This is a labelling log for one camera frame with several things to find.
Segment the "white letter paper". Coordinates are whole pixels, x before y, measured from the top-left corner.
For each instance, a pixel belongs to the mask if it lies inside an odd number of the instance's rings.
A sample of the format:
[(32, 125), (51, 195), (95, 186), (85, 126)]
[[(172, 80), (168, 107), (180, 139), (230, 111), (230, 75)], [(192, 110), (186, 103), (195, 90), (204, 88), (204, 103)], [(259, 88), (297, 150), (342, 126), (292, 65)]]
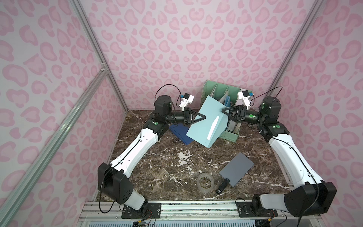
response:
[(218, 121), (219, 121), (219, 116), (217, 116), (215, 118), (215, 120), (213, 121), (212, 125), (211, 125), (211, 128), (210, 128), (210, 131), (208, 133), (208, 136), (207, 136), (207, 140), (211, 140), (214, 132), (215, 132), (215, 129), (217, 128), (217, 125), (218, 125)]

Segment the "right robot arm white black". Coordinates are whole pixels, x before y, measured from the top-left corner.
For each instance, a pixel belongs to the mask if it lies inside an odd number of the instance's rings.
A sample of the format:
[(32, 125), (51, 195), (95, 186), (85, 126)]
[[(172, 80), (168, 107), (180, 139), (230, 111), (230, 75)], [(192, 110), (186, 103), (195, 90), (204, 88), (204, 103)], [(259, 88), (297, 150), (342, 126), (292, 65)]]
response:
[(256, 194), (252, 210), (261, 215), (268, 210), (289, 212), (292, 216), (320, 215), (328, 212), (337, 193), (335, 185), (325, 182), (303, 157), (288, 129), (278, 121), (279, 99), (267, 96), (258, 111), (243, 106), (222, 109), (236, 123), (257, 125), (260, 134), (277, 154), (294, 189), (287, 194)]

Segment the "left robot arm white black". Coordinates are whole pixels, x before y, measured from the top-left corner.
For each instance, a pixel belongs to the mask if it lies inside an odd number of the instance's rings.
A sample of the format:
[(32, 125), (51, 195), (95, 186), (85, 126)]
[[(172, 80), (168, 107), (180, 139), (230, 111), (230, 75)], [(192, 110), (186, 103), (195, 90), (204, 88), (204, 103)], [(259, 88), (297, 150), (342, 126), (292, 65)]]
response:
[(120, 205), (143, 211), (146, 198), (140, 195), (129, 180), (132, 171), (146, 152), (156, 144), (170, 124), (190, 126), (206, 119), (206, 116), (191, 110), (194, 96), (186, 93), (181, 97), (181, 111), (172, 110), (170, 96), (159, 96), (154, 102), (155, 110), (142, 125), (140, 133), (127, 149), (109, 164), (102, 163), (97, 170), (98, 190)]

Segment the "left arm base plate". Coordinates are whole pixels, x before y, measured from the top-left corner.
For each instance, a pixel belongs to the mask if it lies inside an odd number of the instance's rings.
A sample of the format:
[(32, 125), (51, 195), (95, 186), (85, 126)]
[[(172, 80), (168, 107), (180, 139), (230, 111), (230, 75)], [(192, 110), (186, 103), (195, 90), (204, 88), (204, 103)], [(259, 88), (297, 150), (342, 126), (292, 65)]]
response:
[(122, 212), (122, 219), (160, 218), (161, 210), (162, 203), (159, 202), (145, 202), (139, 210), (125, 206)]

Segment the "dark blue envelope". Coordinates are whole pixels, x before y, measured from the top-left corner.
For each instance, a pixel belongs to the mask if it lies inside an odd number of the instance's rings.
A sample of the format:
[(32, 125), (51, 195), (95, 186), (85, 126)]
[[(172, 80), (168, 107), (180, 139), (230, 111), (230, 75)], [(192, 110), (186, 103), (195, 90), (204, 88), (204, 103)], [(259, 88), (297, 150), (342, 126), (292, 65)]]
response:
[(193, 142), (193, 139), (191, 139), (190, 137), (188, 137), (186, 135), (189, 128), (184, 126), (183, 124), (173, 124), (173, 125), (169, 126), (169, 129), (185, 145), (189, 145)]

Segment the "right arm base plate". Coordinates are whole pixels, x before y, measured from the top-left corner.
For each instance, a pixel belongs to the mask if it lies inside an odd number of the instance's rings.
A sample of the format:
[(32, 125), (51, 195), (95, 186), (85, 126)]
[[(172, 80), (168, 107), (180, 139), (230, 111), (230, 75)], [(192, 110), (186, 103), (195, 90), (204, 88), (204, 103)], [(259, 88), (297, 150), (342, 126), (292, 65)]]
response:
[(276, 210), (259, 207), (254, 202), (237, 201), (237, 211), (240, 218), (275, 218), (278, 217)]

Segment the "light blue envelope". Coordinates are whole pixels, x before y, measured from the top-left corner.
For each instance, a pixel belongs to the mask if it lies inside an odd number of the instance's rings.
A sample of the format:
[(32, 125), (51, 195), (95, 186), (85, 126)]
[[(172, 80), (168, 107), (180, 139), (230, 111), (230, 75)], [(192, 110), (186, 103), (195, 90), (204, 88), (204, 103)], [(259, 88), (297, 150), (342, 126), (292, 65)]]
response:
[[(191, 125), (186, 135), (206, 148), (210, 148), (227, 127), (228, 116), (222, 113), (223, 108), (226, 106), (211, 96), (207, 96), (199, 110), (199, 113), (204, 114), (206, 119)], [(207, 140), (211, 125), (217, 116), (219, 116), (217, 128), (211, 140)]]

